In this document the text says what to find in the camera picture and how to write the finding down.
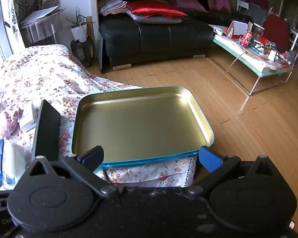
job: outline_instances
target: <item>white lace trim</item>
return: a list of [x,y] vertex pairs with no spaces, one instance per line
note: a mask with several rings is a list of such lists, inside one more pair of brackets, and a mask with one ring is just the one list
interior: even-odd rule
[[195,174],[196,156],[188,158],[183,177],[181,180],[181,187],[191,186]]

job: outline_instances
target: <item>potted plant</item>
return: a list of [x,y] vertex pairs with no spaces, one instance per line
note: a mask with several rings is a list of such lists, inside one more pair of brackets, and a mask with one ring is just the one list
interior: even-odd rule
[[79,39],[79,32],[83,31],[85,36],[87,36],[87,25],[86,23],[93,23],[94,21],[91,22],[85,22],[84,19],[86,19],[85,16],[77,14],[77,9],[76,9],[76,21],[71,21],[66,17],[66,20],[71,22],[73,25],[69,26],[71,29],[71,32],[73,34],[74,40]]

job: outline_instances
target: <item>floral bedspread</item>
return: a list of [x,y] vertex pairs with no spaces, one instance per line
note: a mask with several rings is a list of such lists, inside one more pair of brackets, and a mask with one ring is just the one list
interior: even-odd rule
[[[0,112],[32,102],[37,110],[46,99],[61,114],[59,154],[71,154],[74,121],[79,101],[88,94],[139,88],[90,74],[62,45],[35,46],[12,55],[0,69]],[[30,162],[35,129],[24,133],[17,127],[11,139],[25,148]],[[115,184],[142,187],[189,186],[196,157],[166,163],[96,171]]]

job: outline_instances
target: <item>floral curtain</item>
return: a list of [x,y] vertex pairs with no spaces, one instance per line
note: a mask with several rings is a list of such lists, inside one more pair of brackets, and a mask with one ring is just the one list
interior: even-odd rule
[[42,0],[9,0],[10,26],[15,41],[20,45],[18,50],[25,49],[20,33],[19,23],[28,17],[32,12],[42,8]]

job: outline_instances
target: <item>black leather sofa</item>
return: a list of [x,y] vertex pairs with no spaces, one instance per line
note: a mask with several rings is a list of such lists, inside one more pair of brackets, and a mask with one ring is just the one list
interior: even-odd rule
[[[207,0],[198,0],[206,9]],[[103,54],[112,67],[150,60],[202,55],[212,42],[213,29],[207,24],[229,26],[232,20],[248,22],[232,14],[184,10],[179,24],[136,23],[125,13],[99,16]]]

